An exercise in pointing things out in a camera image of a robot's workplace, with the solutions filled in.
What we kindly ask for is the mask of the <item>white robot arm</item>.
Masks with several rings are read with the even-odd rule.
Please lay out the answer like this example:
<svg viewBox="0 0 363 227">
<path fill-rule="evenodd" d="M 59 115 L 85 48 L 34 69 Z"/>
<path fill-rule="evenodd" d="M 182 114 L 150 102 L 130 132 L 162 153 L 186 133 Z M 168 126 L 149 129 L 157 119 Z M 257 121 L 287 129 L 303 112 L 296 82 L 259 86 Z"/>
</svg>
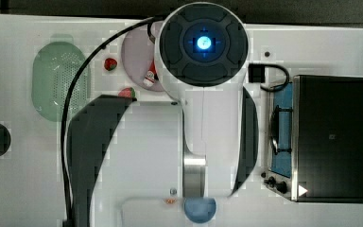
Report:
<svg viewBox="0 0 363 227">
<path fill-rule="evenodd" d="M 167 94 L 182 108 L 181 195 L 186 216 L 206 223 L 216 198 L 230 197 L 250 176 L 258 152 L 256 106 L 244 88 L 249 35 L 230 10 L 184 5 L 163 20 L 154 64 Z M 131 99 L 102 95 L 71 120 L 67 149 L 74 180 L 71 227 L 92 227 L 97 171 Z"/>
</svg>

